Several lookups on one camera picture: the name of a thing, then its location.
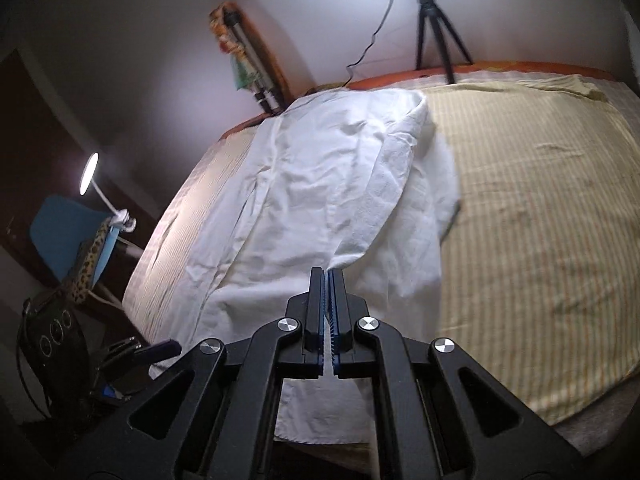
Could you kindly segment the white long-sleeved shirt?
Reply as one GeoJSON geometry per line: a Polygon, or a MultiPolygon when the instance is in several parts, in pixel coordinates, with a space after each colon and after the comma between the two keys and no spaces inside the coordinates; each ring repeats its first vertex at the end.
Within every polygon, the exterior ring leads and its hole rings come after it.
{"type": "Polygon", "coordinates": [[[190,349],[249,337],[340,269],[370,313],[420,341],[439,321],[440,244],[459,208],[454,156],[421,90],[322,92],[256,130],[156,310],[190,349]]]}

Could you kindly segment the leopard print cushion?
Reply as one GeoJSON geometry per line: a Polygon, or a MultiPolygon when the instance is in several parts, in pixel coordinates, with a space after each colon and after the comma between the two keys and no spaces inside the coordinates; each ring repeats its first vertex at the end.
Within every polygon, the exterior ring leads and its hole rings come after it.
{"type": "Polygon", "coordinates": [[[98,262],[111,229],[110,222],[110,219],[104,220],[94,237],[80,244],[74,266],[55,289],[55,296],[72,304],[82,304],[87,299],[93,289],[93,279],[98,276],[98,262]]]}

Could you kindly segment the blue plastic chair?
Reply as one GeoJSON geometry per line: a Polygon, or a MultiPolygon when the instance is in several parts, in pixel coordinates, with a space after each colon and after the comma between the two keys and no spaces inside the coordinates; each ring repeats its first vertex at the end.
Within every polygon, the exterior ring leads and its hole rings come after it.
{"type": "Polygon", "coordinates": [[[112,215],[90,209],[67,197],[50,195],[42,203],[29,228],[29,238],[54,276],[63,281],[76,266],[81,247],[91,244],[101,226],[106,226],[104,243],[98,248],[93,271],[94,286],[114,249],[119,229],[111,225],[112,215]]]}

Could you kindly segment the white clip desk lamp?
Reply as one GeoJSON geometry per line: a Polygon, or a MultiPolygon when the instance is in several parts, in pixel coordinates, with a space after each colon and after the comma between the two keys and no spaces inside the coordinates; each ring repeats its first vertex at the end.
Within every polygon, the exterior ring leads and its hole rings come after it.
{"type": "Polygon", "coordinates": [[[102,203],[107,206],[107,209],[112,214],[112,223],[117,226],[122,232],[131,233],[137,226],[137,220],[129,213],[127,209],[118,209],[107,198],[106,194],[102,191],[102,188],[96,183],[96,170],[98,169],[100,155],[98,152],[93,152],[87,159],[84,170],[82,170],[79,194],[85,196],[89,188],[93,188],[98,194],[102,203]]]}

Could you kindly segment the yellow striped bed sheet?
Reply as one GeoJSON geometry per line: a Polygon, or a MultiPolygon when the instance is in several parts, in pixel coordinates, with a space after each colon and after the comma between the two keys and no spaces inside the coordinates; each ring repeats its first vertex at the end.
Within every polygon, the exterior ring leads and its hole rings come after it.
{"type": "MultiPolygon", "coordinates": [[[[549,424],[634,376],[639,147],[610,94],[577,76],[396,89],[427,94],[459,181],[434,338],[549,424]]],[[[163,340],[156,310],[260,125],[212,146],[157,225],[123,301],[146,340],[163,340]]]]}

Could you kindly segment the folded silver tripod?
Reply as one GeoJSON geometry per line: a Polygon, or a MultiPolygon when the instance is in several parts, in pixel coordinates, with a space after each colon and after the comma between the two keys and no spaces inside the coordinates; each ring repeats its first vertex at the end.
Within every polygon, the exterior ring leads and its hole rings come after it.
{"type": "Polygon", "coordinates": [[[279,115],[282,110],[281,99],[274,82],[244,32],[240,12],[223,10],[222,16],[235,42],[232,55],[236,85],[249,91],[266,114],[279,115]]]}

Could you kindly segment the colourful patterned cloth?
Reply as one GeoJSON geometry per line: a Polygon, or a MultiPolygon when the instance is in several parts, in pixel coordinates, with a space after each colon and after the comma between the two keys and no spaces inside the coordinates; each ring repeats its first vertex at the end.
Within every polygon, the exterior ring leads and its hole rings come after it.
{"type": "Polygon", "coordinates": [[[239,6],[217,6],[209,13],[209,29],[230,56],[235,88],[250,92],[268,115],[279,115],[294,101],[277,58],[239,6]]]}

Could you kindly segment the orange mattress edge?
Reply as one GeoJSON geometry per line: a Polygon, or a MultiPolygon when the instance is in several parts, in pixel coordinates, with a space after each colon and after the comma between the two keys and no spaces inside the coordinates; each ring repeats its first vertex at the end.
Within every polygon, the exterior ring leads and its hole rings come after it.
{"type": "MultiPolygon", "coordinates": [[[[597,68],[582,67],[577,65],[546,62],[523,62],[523,61],[483,61],[475,64],[458,64],[454,66],[455,75],[466,75],[487,70],[493,73],[521,72],[521,73],[549,73],[559,75],[580,75],[599,80],[616,81],[616,78],[605,70],[597,68]]],[[[385,74],[351,82],[348,88],[354,90],[371,90],[382,88],[396,82],[440,76],[444,73],[442,68],[424,68],[423,70],[407,70],[385,74]]]]}

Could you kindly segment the black mini tripod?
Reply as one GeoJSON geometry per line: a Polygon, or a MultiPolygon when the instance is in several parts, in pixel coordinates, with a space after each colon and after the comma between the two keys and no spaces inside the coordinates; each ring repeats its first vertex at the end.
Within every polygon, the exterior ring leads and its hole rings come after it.
{"type": "Polygon", "coordinates": [[[473,65],[474,61],[468,48],[464,44],[462,38],[449,21],[448,16],[440,8],[435,0],[418,0],[418,33],[416,34],[416,70],[420,70],[423,65],[424,41],[426,25],[430,25],[435,40],[436,50],[438,52],[442,68],[445,71],[447,84],[454,84],[456,76],[454,76],[454,64],[451,62],[451,56],[446,43],[445,34],[448,34],[458,50],[462,54],[465,63],[473,65]]]}

